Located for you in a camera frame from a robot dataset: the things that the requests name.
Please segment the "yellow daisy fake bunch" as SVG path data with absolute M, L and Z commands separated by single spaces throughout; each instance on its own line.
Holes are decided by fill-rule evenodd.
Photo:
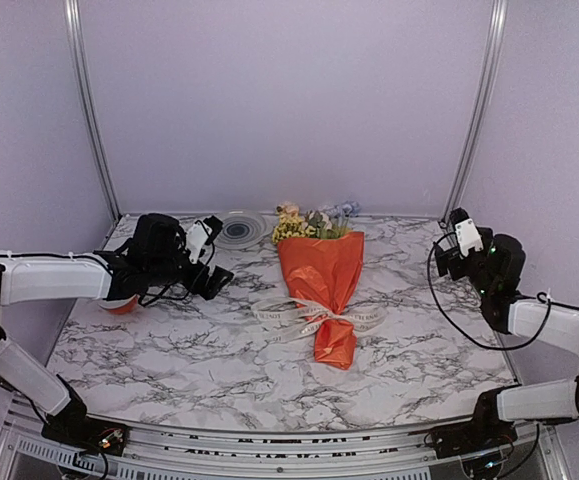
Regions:
M 279 244 L 290 238 L 314 238 L 316 229 L 302 216 L 282 214 L 272 232 L 272 243 Z

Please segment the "pink rose fake stem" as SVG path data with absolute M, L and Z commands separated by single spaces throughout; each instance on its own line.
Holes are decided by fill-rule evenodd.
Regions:
M 276 207 L 276 213 L 282 221 L 296 219 L 299 217 L 300 208 L 295 203 L 283 202 Z

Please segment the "blue fake flower stem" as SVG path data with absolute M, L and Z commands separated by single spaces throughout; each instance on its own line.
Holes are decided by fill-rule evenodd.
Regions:
M 347 200 L 335 205 L 323 206 L 320 212 L 330 219 L 344 220 L 357 217 L 361 212 L 361 206 L 357 201 Z

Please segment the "cream ribbon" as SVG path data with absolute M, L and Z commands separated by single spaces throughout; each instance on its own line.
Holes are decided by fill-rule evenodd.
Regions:
M 262 338 L 270 343 L 288 343 L 314 335 L 328 320 L 349 322 L 355 332 L 364 333 L 382 324 L 387 310 L 382 307 L 362 308 L 336 314 L 313 301 L 293 297 L 273 297 L 251 306 L 253 316 L 263 322 L 272 321 L 278 328 L 266 331 Z

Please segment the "green leafy fake stem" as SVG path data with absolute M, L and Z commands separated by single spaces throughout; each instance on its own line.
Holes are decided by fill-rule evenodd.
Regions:
M 332 216 L 324 211 L 309 211 L 304 218 L 304 230 L 309 238 L 340 239 L 352 231 L 348 216 Z

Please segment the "brown orange wrapping paper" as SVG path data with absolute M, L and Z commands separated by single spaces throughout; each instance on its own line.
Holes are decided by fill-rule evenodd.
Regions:
M 364 234 L 352 231 L 338 239 L 293 237 L 277 246 L 290 296 L 329 310 L 315 332 L 314 359 L 341 370 L 351 367 L 357 344 L 354 326 L 341 314 L 358 285 L 364 245 Z

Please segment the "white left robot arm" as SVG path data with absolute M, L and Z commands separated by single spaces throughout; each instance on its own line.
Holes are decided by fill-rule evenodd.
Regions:
M 12 252 L 0 250 L 0 382 L 26 396 L 46 423 L 75 445 L 94 438 L 95 423 L 69 383 L 51 373 L 19 344 L 7 327 L 16 313 L 48 326 L 52 313 L 68 304 L 92 300 L 113 313 L 162 300 L 174 286 L 190 295 L 213 299 L 233 278 L 211 264 L 222 221 L 209 216 L 184 228 L 161 213 L 143 214 L 133 234 L 115 249 L 91 253 Z

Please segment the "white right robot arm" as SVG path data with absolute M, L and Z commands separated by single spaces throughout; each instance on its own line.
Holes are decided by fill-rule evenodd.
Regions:
M 454 280 L 466 278 L 476 290 L 480 312 L 495 332 L 519 338 L 518 349 L 537 342 L 568 351 L 579 359 L 579 307 L 567 307 L 547 292 L 533 298 L 518 290 L 526 255 L 521 243 L 506 234 L 476 231 L 468 245 L 444 249 L 435 242 L 428 268 Z M 579 370 L 570 379 L 503 387 L 481 394 L 464 438 L 484 448 L 503 427 L 520 420 L 579 421 Z

